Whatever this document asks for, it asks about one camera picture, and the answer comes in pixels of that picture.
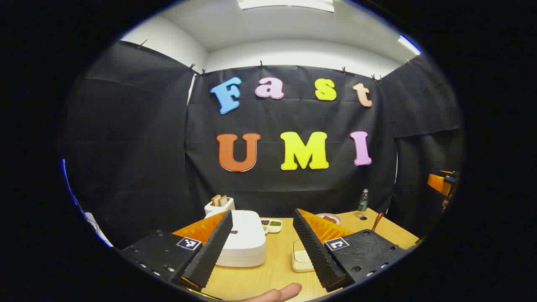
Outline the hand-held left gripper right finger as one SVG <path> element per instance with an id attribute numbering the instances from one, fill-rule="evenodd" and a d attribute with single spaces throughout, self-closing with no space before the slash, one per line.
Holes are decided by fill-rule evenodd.
<path id="1" fill-rule="evenodd" d="M 371 229 L 350 231 L 299 208 L 293 227 L 327 292 L 363 284 L 408 254 Z"/>

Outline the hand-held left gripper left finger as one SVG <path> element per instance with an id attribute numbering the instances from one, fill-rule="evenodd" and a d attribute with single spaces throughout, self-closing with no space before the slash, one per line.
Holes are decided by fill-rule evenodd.
<path id="1" fill-rule="evenodd" d="M 227 210 L 175 232 L 153 231 L 119 254 L 163 282 L 200 291 L 209 282 L 232 226 Z"/>

